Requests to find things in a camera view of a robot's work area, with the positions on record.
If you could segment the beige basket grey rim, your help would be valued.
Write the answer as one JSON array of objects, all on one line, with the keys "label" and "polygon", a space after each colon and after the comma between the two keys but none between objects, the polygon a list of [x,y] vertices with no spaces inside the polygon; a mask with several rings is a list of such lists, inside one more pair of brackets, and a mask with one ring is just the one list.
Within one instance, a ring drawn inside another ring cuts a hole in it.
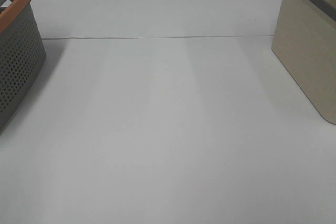
[{"label": "beige basket grey rim", "polygon": [[335,0],[282,0],[271,49],[320,116],[335,124]]}]

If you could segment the grey perforated basket orange rim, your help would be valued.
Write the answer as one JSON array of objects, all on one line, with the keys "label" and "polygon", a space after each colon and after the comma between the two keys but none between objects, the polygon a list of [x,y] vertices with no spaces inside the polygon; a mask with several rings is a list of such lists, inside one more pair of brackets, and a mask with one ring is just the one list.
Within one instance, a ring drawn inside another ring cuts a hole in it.
[{"label": "grey perforated basket orange rim", "polygon": [[1,8],[1,130],[16,113],[46,59],[31,0]]}]

